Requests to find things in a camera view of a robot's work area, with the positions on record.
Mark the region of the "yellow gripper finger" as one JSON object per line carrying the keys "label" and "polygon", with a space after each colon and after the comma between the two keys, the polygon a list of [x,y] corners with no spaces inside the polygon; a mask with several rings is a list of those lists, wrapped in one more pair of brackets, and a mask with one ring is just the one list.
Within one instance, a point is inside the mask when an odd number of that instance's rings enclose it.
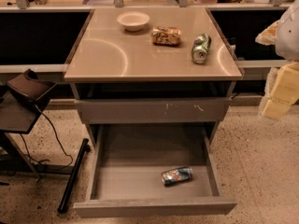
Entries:
{"label": "yellow gripper finger", "polygon": [[275,45],[277,28],[278,21],[275,21],[256,36],[255,42],[265,46]]}
{"label": "yellow gripper finger", "polygon": [[299,62],[271,68],[261,100],[261,116],[279,120],[298,100]]}

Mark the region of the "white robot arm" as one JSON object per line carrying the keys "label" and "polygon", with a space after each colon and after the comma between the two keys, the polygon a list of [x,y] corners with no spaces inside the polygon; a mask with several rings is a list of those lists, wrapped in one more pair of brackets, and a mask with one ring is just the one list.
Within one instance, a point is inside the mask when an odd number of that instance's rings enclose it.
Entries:
{"label": "white robot arm", "polygon": [[259,33],[255,42],[274,45],[276,54],[289,61],[270,69],[259,107],[261,117],[279,120],[299,100],[299,0]]}

